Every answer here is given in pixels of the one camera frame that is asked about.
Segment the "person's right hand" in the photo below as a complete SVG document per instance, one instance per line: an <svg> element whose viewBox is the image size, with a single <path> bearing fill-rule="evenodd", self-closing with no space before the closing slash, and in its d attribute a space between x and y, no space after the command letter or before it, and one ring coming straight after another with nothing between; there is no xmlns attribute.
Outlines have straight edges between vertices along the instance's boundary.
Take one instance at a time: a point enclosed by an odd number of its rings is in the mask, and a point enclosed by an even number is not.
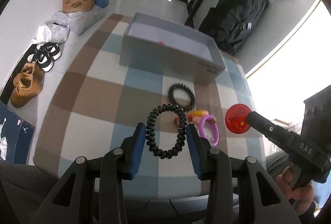
<svg viewBox="0 0 331 224"><path fill-rule="evenodd" d="M287 166L283 172L276 177L276 184L287 200L294 199L297 202L295 212L298 216L306 213L314 200L314 190L311 185L291 189L290 183L293 180L291 167Z"/></svg>

